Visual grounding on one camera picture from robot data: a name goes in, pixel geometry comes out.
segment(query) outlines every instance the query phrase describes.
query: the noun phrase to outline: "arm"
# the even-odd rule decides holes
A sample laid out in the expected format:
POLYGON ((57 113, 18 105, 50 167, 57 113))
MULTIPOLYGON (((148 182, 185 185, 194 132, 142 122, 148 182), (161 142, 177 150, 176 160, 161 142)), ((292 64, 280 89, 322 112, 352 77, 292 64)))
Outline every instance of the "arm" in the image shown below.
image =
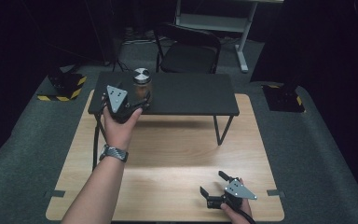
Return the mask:
MULTIPOLYGON (((246 220, 243 216, 236 213, 234 210, 232 210, 227 204, 222 203, 220 205, 220 208, 226 213, 226 215, 231 219, 232 224, 249 224, 249 221, 246 220)), ((251 206, 249 205, 249 202, 247 199, 242 200, 242 206, 241 210, 248 214, 250 217, 252 216, 252 210, 251 206)))
MULTIPOLYGON (((107 108, 103 111, 106 143, 111 147, 128 150, 132 129, 142 114, 137 109, 124 124, 113 121, 107 108)), ((125 163, 105 157, 94 169, 83 189, 69 207, 62 223, 110 223, 120 191, 125 163)))

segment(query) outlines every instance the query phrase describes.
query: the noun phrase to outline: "wooden board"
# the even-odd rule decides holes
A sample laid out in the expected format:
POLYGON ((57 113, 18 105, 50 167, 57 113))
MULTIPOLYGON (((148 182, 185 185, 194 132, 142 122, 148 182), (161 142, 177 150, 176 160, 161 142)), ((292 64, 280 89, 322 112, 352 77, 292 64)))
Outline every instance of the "wooden board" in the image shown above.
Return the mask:
MULTIPOLYGON (((91 174, 96 121, 87 113, 90 99, 57 182, 56 190, 65 194, 52 197, 46 212, 50 220, 62 219, 91 174)), ((241 113, 221 146, 213 117, 142 115, 134 129, 113 220, 229 221, 221 210, 208 209, 200 195, 200 186, 212 196, 223 194, 228 182, 219 170, 242 177, 257 196, 250 201, 256 221, 283 220, 280 198, 267 194, 276 186, 250 100, 244 94, 236 94, 236 99, 241 113)), ((218 117, 220 132, 227 120, 218 117)), ((100 137, 100 148, 103 144, 100 137)))

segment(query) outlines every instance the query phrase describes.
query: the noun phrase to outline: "chair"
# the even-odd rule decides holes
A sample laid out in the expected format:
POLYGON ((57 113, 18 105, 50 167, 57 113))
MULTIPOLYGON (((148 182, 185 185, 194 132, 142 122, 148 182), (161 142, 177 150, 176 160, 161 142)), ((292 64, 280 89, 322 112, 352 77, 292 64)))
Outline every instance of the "chair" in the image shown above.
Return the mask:
POLYGON ((158 45, 156 72, 159 68, 167 73, 216 72, 221 45, 214 34, 164 22, 154 29, 154 35, 158 45), (162 37, 175 41, 165 53, 162 37))

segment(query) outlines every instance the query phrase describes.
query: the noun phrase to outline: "forearm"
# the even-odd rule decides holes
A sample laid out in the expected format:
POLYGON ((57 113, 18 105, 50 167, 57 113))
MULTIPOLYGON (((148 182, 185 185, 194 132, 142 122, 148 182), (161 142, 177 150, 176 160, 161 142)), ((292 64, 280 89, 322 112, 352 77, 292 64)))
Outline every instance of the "forearm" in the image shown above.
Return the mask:
POLYGON ((105 157, 66 212, 62 223, 110 223, 124 173, 124 162, 105 157))

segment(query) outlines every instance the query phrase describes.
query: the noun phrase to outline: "watch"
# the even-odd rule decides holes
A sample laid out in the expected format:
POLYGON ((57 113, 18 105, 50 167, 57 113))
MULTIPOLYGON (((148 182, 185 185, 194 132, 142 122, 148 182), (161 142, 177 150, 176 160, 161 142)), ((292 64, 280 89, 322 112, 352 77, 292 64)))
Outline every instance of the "watch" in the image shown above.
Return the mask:
POLYGON ((127 151, 121 150, 116 147, 110 147, 109 145, 105 144, 103 146, 103 152, 100 156, 100 161, 106 156, 115 157, 123 162, 126 162, 127 158, 129 157, 129 153, 127 151))

